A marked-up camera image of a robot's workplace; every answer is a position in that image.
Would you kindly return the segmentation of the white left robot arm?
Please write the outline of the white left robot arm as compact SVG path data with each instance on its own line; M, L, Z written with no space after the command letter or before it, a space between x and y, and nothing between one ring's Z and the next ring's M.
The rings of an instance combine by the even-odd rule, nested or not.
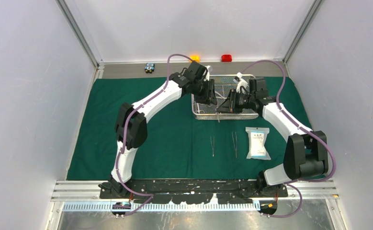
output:
M167 105L191 94L203 104L216 104L215 81L210 78L209 66L192 61L188 68L170 74L150 95L133 104L120 106L114 126L117 154L109 181L112 193L118 198L129 195L135 155L147 139L147 124Z

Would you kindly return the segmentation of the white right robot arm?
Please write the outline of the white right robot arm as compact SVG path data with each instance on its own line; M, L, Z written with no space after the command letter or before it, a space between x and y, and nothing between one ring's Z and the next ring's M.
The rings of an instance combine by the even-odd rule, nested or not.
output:
M264 170L257 177L257 192L270 196L276 185L295 180L307 180L330 171L327 137L322 131L313 131L294 118L279 100L279 95L270 96L264 78L242 79L229 91L217 112L238 114L251 109L268 121L286 142L283 162Z

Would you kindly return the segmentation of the green surgical drape cloth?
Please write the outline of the green surgical drape cloth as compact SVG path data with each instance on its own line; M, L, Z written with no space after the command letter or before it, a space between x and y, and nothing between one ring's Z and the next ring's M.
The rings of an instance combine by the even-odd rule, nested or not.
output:
M68 169L68 180L107 180L117 152L115 123L122 103L137 102L164 83L164 78L98 79L94 82ZM246 127L270 129L265 148L271 160L247 159ZM262 118L197 120L191 96L186 95L158 112L147 125L148 137L132 167L134 179L254 179L260 171L283 162L286 143ZM232 141L237 133L238 156ZM215 137L212 157L210 136Z

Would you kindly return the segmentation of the white sterile packet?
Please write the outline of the white sterile packet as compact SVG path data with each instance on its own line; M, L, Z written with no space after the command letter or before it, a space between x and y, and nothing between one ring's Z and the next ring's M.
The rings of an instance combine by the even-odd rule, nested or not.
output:
M270 129L265 127L246 127L245 131L249 139L249 151L247 159L271 160L265 148L265 142Z

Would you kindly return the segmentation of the metal mesh instrument tray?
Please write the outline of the metal mesh instrument tray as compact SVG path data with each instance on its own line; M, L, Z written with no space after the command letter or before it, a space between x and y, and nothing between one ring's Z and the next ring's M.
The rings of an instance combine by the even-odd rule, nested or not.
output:
M253 75L212 75L214 96L217 104L199 103L192 95L192 113L197 120L249 120L259 115L251 109L237 105L237 97L249 90L248 82Z

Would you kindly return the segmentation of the steel surgical forceps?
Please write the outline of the steel surgical forceps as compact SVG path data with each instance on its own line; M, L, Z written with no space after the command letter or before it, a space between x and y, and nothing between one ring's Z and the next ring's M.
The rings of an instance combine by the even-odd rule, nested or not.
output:
M212 157L215 156L215 137L210 136L210 144L212 149Z

